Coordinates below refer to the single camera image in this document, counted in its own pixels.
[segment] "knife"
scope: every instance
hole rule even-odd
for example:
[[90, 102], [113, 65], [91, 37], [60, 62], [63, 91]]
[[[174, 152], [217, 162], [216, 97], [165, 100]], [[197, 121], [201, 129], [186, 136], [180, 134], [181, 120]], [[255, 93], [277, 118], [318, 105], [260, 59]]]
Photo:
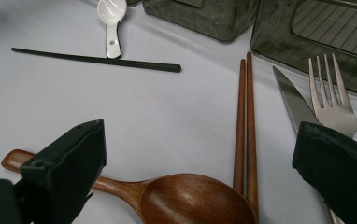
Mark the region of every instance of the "knife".
[[[293, 168], [342, 220], [357, 223], [357, 142], [323, 127], [292, 82], [275, 66], [273, 70], [298, 134]], [[332, 210], [328, 214], [333, 223], [342, 223]]]

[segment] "spoon bowl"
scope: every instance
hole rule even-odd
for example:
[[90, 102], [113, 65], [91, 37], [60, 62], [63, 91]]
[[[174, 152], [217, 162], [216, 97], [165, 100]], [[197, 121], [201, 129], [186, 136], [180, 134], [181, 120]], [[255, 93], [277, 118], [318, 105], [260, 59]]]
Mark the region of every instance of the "spoon bowl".
[[120, 41], [118, 39], [118, 24], [126, 14], [125, 0], [100, 0], [97, 4], [97, 13], [106, 24], [106, 51], [108, 58], [121, 56]]
[[[21, 165], [33, 156], [15, 149], [1, 164], [18, 173]], [[139, 182], [99, 176], [93, 189], [122, 198], [144, 223], [257, 223], [247, 199], [221, 181], [204, 175], [167, 175]]]

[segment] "white tablecloth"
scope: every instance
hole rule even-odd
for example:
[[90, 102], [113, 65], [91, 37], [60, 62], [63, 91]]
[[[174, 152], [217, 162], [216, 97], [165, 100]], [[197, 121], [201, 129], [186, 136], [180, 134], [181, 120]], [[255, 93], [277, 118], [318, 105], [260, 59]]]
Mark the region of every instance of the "white tablecloth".
[[[122, 59], [179, 63], [181, 73], [14, 53], [12, 47], [106, 57], [95, 0], [0, 0], [0, 161], [37, 153], [72, 127], [106, 125], [102, 175], [139, 181], [176, 173], [232, 185], [240, 59], [251, 29], [224, 45], [128, 7]], [[304, 97], [307, 79], [284, 68]], [[272, 63], [253, 57], [260, 223], [328, 223], [315, 190], [292, 168], [295, 133]], [[357, 97], [350, 96], [357, 116]], [[16, 183], [20, 175], [4, 170]], [[141, 223], [121, 199], [96, 192], [75, 223]]]

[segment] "cutlery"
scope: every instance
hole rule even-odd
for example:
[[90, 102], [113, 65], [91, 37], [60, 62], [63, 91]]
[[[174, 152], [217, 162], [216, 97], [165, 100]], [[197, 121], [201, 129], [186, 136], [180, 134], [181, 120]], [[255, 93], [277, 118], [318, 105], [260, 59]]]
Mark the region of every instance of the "cutlery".
[[[357, 118], [355, 117], [353, 109], [350, 105], [350, 99], [348, 97], [347, 91], [345, 90], [341, 72], [339, 71], [338, 63], [336, 62], [336, 56], [333, 54], [333, 63], [334, 69], [336, 71], [336, 83], [339, 91], [341, 105], [339, 104], [336, 97], [336, 91], [334, 90], [333, 82], [331, 80], [330, 68], [326, 54], [324, 54], [324, 63], [328, 89], [330, 91], [330, 99], [325, 91], [319, 56], [317, 56], [317, 65], [319, 73], [320, 93], [318, 93], [316, 89], [312, 59], [309, 58], [309, 86], [316, 118], [324, 126], [339, 131], [340, 133], [345, 134], [347, 137], [352, 138], [357, 131]], [[322, 104], [319, 101], [318, 95], [321, 95]], [[344, 224], [344, 222], [334, 212], [330, 212], [334, 224]]]
[[[21, 165], [33, 156], [15, 149], [1, 164], [18, 173]], [[204, 175], [168, 175], [139, 182], [99, 176], [93, 189], [122, 198], [144, 223], [256, 223], [254, 210], [245, 198], [228, 185]]]
[[149, 62], [139, 62], [139, 61], [129, 61], [129, 60], [95, 58], [95, 57], [78, 56], [78, 55], [71, 55], [71, 54], [51, 53], [51, 52], [37, 51], [31, 49], [12, 48], [12, 51], [18, 53], [33, 54], [38, 56], [66, 59], [66, 60], [85, 62], [85, 63], [111, 64], [111, 65], [144, 68], [144, 69], [174, 72], [174, 73], [179, 73], [181, 71], [181, 66], [179, 64], [173, 64], [173, 63], [149, 63]]
[[[293, 167], [321, 194], [325, 202], [336, 211], [340, 211], [342, 219], [345, 216], [347, 220], [352, 220], [351, 216], [355, 216], [352, 214], [357, 214], [357, 203], [352, 203], [357, 202], [357, 182], [350, 183], [349, 180], [357, 174], [357, 168], [350, 168], [353, 165], [357, 167], [357, 143], [342, 133], [322, 127], [292, 82], [275, 66], [273, 70], [293, 126], [298, 133]], [[304, 130], [301, 132], [300, 124], [307, 127], [309, 133], [303, 134]], [[327, 206], [325, 208], [333, 223], [337, 223], [337, 216]]]
[[118, 38], [118, 24], [126, 14], [126, 0], [100, 0], [97, 13], [106, 24], [106, 52], [108, 58], [121, 56], [120, 40]]
[[[236, 150], [233, 188], [246, 195], [258, 220], [257, 157], [255, 146], [254, 95], [251, 52], [240, 62], [237, 101]], [[246, 194], [244, 194], [244, 159], [247, 152]]]

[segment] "fork tines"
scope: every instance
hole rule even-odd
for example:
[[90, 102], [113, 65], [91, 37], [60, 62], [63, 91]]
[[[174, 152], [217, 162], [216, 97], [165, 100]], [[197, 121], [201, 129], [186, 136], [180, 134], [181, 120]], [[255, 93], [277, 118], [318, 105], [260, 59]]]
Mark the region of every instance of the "fork tines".
[[[328, 97], [326, 94], [325, 84], [323, 81], [323, 75], [321, 72], [321, 62], [319, 60], [319, 56], [316, 57], [316, 61], [317, 61], [318, 73], [319, 73], [318, 78], [319, 78], [320, 92], [321, 92], [321, 103], [319, 102], [316, 85], [310, 85], [312, 99], [315, 99], [318, 101], [316, 103], [316, 105], [320, 105], [321, 107], [326, 107], [327, 105], [329, 105], [329, 106], [343, 105], [343, 106], [349, 106], [351, 108], [350, 100], [348, 98], [347, 91], [345, 90], [345, 85], [342, 80], [341, 72], [339, 70], [339, 66], [336, 61], [336, 56], [333, 54], [333, 63], [334, 63], [334, 69], [336, 71], [336, 85], [338, 87], [338, 92], [339, 92], [339, 101], [338, 101], [338, 98], [336, 97], [336, 92], [335, 92], [335, 89], [333, 86], [333, 81], [331, 79], [327, 55], [324, 54], [324, 65], [325, 65], [324, 68], [325, 68], [325, 73], [327, 76], [327, 84], [328, 84], [328, 88], [329, 88], [330, 97]], [[309, 58], [309, 78], [310, 78], [310, 83], [315, 83], [315, 76], [313, 74], [312, 60], [310, 58]]]
[[333, 62], [336, 71], [336, 85], [338, 87], [340, 103], [337, 100], [336, 91], [330, 76], [327, 55], [324, 55], [324, 70], [327, 76], [327, 85], [329, 88], [328, 95], [326, 94], [325, 83], [321, 74], [321, 62], [319, 57], [317, 57], [317, 66], [319, 73], [320, 92], [318, 92], [315, 83], [312, 60], [309, 59], [309, 84], [314, 112], [319, 122], [324, 126], [339, 131], [346, 136], [353, 136], [353, 134], [357, 131], [357, 118], [355, 117], [353, 109], [350, 105], [350, 99], [348, 97], [347, 91], [345, 90], [345, 85], [342, 80], [341, 72], [339, 71], [336, 56], [334, 54]]

